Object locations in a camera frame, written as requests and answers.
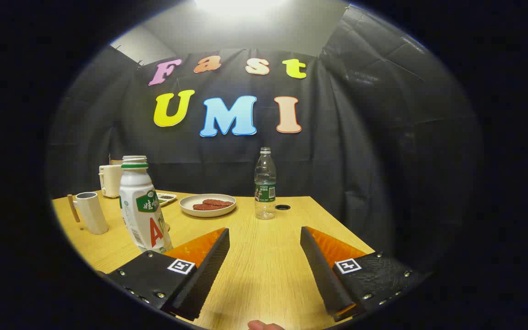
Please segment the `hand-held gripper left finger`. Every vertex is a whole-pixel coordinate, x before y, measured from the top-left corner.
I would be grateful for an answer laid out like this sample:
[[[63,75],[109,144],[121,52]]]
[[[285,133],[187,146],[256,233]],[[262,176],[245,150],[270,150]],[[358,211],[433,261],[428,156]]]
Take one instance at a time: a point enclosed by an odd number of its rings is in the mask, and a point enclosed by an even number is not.
[[[229,247],[229,229],[219,228],[166,253],[144,251],[115,271],[98,274],[155,309],[193,321],[200,316]]]

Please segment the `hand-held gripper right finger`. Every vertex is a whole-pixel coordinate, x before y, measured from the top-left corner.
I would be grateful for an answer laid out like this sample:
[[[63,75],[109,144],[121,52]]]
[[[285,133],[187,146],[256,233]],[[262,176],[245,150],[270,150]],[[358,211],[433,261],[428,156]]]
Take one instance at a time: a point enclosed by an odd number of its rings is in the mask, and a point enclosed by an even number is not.
[[[312,227],[302,227],[300,246],[335,321],[382,310],[429,277],[387,253],[362,252]]]

